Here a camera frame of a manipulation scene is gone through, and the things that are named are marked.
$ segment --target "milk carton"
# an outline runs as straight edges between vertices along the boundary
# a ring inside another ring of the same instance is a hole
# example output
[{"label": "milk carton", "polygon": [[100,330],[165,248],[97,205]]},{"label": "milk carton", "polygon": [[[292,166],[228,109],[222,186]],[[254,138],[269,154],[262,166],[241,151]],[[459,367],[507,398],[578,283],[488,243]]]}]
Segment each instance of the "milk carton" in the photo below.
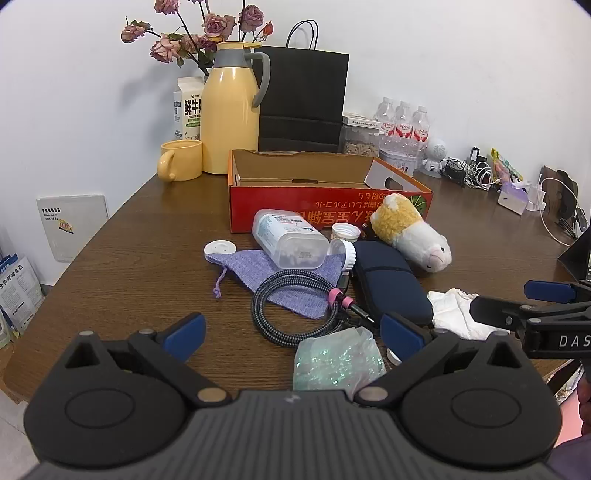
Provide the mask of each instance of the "milk carton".
[{"label": "milk carton", "polygon": [[174,91],[174,138],[199,140],[202,77],[181,77]]}]

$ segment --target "iridescent plastic bag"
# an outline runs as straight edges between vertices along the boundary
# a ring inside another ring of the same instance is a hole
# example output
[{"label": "iridescent plastic bag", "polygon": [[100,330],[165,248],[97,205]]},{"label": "iridescent plastic bag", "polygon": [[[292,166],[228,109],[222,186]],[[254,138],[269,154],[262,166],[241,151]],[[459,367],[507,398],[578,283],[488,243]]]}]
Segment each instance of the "iridescent plastic bag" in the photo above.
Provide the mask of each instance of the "iridescent plastic bag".
[{"label": "iridescent plastic bag", "polygon": [[294,390],[355,392],[386,373],[371,332],[348,328],[324,337],[308,338],[295,353]]}]

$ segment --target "cardboard packaging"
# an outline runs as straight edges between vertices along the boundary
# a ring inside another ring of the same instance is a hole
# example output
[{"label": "cardboard packaging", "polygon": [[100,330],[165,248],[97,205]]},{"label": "cardboard packaging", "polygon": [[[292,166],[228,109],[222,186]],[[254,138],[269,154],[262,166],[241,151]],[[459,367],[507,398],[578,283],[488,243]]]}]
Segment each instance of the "cardboard packaging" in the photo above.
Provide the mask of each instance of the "cardboard packaging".
[{"label": "cardboard packaging", "polygon": [[174,91],[174,139],[200,140],[203,78],[181,77]]},{"label": "cardboard packaging", "polygon": [[426,218],[433,192],[379,158],[334,153],[233,150],[228,165],[230,229],[247,233],[263,209],[299,213],[316,228],[369,220],[391,193]]}]

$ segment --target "red box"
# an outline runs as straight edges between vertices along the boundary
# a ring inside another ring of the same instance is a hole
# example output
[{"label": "red box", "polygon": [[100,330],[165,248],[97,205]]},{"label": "red box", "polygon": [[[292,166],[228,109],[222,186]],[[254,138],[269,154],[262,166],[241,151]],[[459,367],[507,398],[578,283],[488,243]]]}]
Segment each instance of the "red box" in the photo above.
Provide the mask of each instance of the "red box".
[{"label": "red box", "polygon": [[423,218],[433,192],[383,160],[335,153],[233,150],[228,168],[230,229],[252,230],[263,209],[299,213],[316,228],[369,220],[384,197],[401,193]]}]

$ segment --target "plastic water bottle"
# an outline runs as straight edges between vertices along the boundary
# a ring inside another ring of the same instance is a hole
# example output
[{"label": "plastic water bottle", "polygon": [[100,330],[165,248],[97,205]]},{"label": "plastic water bottle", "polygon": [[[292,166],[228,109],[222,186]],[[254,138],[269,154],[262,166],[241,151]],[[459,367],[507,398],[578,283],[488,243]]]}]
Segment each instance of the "plastic water bottle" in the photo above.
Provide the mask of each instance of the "plastic water bottle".
[{"label": "plastic water bottle", "polygon": [[386,150],[398,154],[405,154],[408,150],[408,143],[410,142],[413,133],[413,125],[410,118],[410,105],[407,102],[400,102],[400,105],[396,107],[394,117],[394,131],[390,136],[390,142],[386,146]]},{"label": "plastic water bottle", "polygon": [[416,157],[427,145],[429,137],[429,119],[427,118],[427,108],[419,105],[418,110],[413,113],[413,134],[410,141],[408,154]]},{"label": "plastic water bottle", "polygon": [[394,101],[391,98],[384,97],[382,103],[378,105],[374,120],[381,122],[380,130],[383,130],[384,136],[394,134]]}]

